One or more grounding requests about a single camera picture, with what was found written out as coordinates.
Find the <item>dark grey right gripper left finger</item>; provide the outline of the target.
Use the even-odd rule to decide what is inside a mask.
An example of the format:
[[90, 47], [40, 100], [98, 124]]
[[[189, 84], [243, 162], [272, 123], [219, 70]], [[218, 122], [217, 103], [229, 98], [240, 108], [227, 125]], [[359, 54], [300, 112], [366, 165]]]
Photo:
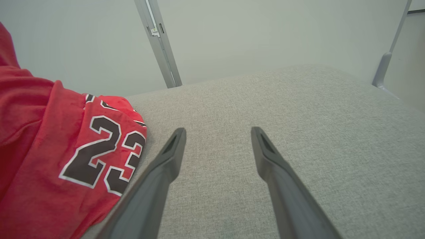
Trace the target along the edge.
[[177, 128], [108, 219], [98, 239], [156, 239], [170, 184], [178, 177], [186, 130]]

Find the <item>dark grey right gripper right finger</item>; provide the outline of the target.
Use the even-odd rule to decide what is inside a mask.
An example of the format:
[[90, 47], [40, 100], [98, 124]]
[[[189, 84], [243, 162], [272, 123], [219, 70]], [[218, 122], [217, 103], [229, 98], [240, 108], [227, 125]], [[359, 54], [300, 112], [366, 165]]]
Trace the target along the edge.
[[251, 128], [257, 172], [267, 183], [281, 239], [340, 239], [341, 235], [260, 127]]

